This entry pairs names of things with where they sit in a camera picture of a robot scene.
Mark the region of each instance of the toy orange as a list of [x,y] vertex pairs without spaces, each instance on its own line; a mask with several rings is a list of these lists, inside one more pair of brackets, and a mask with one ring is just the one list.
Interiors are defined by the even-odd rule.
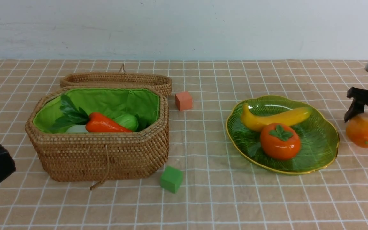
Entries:
[[361,113],[349,120],[346,136],[355,145],[368,148],[368,113]]
[[260,133],[264,152],[276,160],[290,160],[301,150],[301,139],[291,127],[282,123],[265,126]]

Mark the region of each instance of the basket handle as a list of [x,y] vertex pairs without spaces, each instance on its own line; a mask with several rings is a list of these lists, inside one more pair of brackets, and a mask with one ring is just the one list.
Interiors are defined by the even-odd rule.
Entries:
[[120,67],[120,70],[119,70],[119,73],[126,73],[126,70],[124,69],[124,63],[123,64],[121,64],[121,67]]

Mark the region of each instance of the leaf-shaped plate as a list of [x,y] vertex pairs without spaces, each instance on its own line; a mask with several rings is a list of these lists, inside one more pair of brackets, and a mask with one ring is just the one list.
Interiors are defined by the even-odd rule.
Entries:
[[272,159],[260,147],[259,132],[249,130],[242,124],[242,104],[247,102],[250,111],[257,116],[270,116],[290,109],[310,106],[292,101],[283,96],[261,96],[238,103],[226,120],[226,132],[236,149],[251,163],[264,169],[284,174],[306,174],[326,168],[334,162],[339,147],[339,133],[315,108],[304,122],[291,128],[301,139],[301,150],[291,160]]

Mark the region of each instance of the white wall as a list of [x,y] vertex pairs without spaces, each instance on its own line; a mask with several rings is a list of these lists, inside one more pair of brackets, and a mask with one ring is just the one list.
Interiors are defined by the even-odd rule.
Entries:
[[0,59],[368,59],[368,0],[0,0]]

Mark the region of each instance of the toy banana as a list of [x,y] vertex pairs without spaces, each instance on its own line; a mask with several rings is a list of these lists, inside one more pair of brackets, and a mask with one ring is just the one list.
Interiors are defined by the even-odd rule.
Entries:
[[242,105],[241,122],[248,129],[255,132],[260,132],[263,127],[271,123],[282,123],[289,127],[299,124],[308,119],[312,112],[313,108],[311,107],[299,107],[286,112],[281,112],[279,114],[260,117],[252,114],[249,110],[248,103],[245,103]]

